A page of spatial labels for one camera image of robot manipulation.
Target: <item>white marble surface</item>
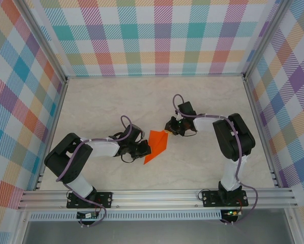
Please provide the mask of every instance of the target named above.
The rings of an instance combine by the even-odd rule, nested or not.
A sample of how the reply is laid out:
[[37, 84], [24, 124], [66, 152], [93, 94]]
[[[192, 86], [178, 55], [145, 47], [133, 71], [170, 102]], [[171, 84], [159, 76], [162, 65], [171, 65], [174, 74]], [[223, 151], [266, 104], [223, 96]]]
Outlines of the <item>white marble surface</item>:
[[[172, 97], [180, 93], [197, 113], [240, 113], [256, 139], [256, 147], [241, 180], [257, 188], [273, 187], [266, 158], [240, 77], [139, 77], [71, 80], [58, 121], [53, 147], [68, 133], [101, 138], [123, 131], [120, 116], [129, 116], [145, 130], [161, 131], [174, 115]], [[201, 189], [217, 188], [225, 158], [213, 131], [193, 137], [169, 135], [166, 151], [143, 164], [120, 158], [87, 161], [83, 175], [97, 189]], [[41, 190], [61, 190], [46, 168]]]

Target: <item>vent grille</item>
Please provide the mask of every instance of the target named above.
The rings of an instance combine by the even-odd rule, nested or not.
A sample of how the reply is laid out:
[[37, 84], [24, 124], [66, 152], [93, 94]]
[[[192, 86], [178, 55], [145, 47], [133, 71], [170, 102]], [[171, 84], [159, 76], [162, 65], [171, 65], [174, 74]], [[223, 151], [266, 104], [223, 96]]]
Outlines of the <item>vent grille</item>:
[[[107, 211], [106, 221], [220, 220], [220, 210]], [[76, 212], [32, 212], [30, 221], [76, 221]]]

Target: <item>colorful plaid backdrop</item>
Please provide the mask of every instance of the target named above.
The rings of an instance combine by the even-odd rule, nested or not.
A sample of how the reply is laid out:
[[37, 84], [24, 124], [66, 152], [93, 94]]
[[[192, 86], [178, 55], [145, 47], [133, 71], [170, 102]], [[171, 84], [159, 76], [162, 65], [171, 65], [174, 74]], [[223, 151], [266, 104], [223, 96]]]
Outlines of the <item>colorful plaid backdrop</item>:
[[280, 177], [294, 189], [304, 227], [304, 0], [293, 2], [251, 79]]
[[275, 12], [275, 0], [27, 2], [76, 76], [241, 73]]
[[12, 0], [0, 0], [0, 244], [35, 180], [61, 87]]

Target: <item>orange cloth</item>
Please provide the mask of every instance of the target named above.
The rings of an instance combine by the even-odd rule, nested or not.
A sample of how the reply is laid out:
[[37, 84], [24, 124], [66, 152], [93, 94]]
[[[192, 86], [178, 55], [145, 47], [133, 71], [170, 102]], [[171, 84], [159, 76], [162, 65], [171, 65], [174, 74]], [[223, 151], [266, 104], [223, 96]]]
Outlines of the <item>orange cloth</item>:
[[151, 147], [151, 154], [145, 156], [144, 164], [154, 159], [157, 155], [167, 149], [168, 133], [165, 131], [150, 131], [148, 144]]

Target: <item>gray floor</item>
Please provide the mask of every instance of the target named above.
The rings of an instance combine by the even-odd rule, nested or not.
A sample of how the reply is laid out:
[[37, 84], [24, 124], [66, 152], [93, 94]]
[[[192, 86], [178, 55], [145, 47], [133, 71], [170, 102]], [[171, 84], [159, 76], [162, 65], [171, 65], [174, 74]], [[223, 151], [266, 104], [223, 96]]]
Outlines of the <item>gray floor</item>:
[[256, 210], [234, 226], [220, 221], [31, 222], [23, 244], [292, 244], [283, 210]]
[[[174, 115], [172, 97], [180, 93], [197, 113], [240, 113], [256, 139], [241, 180], [257, 188], [273, 187], [241, 77], [139, 77], [70, 80], [53, 147], [68, 133], [102, 138], [123, 131], [122, 114], [145, 131], [161, 131]], [[100, 190], [217, 188], [224, 161], [213, 128], [193, 137], [169, 136], [155, 159], [132, 164], [119, 157], [89, 159], [83, 175]], [[46, 169], [41, 190], [63, 190]]]

